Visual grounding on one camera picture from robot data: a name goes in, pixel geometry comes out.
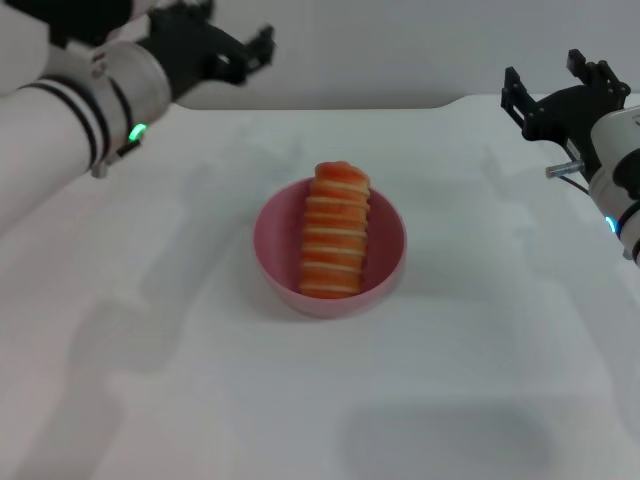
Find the cable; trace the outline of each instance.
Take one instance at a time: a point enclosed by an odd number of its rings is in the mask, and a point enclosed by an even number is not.
[[[586,188],[584,188],[582,185],[578,185],[576,182],[574,182],[573,180],[571,180],[570,178],[567,177],[558,177],[560,180],[564,180],[565,182],[567,182],[569,185],[572,185],[574,187],[576,187],[578,190],[580,190],[582,193],[584,193],[585,195],[589,195],[589,192],[587,191]]]

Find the table surface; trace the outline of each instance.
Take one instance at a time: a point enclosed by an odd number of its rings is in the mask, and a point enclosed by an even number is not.
[[[43,204],[0,243],[0,478],[639,478],[640,272],[498,103],[175,107]],[[338,159],[401,212],[407,268],[314,321],[251,228]]]

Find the white wall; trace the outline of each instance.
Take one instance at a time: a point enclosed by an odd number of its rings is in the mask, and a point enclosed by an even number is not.
[[[509,65],[530,90],[551,91],[574,82],[564,68],[570,48],[609,60],[640,89],[637,0],[219,0],[217,24],[233,35],[267,21],[277,31],[274,66],[245,89],[204,86],[187,105],[439,106],[498,92]],[[11,27],[0,20],[0,43]],[[0,88],[15,81],[5,65]]]

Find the bowl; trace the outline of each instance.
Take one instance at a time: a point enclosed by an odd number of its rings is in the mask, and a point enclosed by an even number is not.
[[[285,303],[312,317],[341,317],[370,307],[393,289],[403,270],[407,235],[396,209],[372,188],[362,293],[338,300],[301,295],[300,249],[312,180],[291,184],[267,201],[254,227],[253,247],[267,282]]]

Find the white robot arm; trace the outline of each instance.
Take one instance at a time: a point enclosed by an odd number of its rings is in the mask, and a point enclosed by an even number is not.
[[[152,10],[153,0],[6,3],[48,23],[51,47],[42,77],[0,100],[0,233],[76,177],[106,176],[199,83],[242,85],[275,48],[272,27],[241,43],[209,24],[211,1]],[[147,37],[104,44],[144,13]]]
[[[625,257],[640,266],[640,107],[624,109],[631,89],[607,62],[587,63],[571,50],[567,67],[582,85],[539,102],[508,68],[502,108],[526,140],[552,141],[565,150],[571,161],[547,168],[547,177],[567,180],[580,173],[589,184],[585,193],[624,245]]]

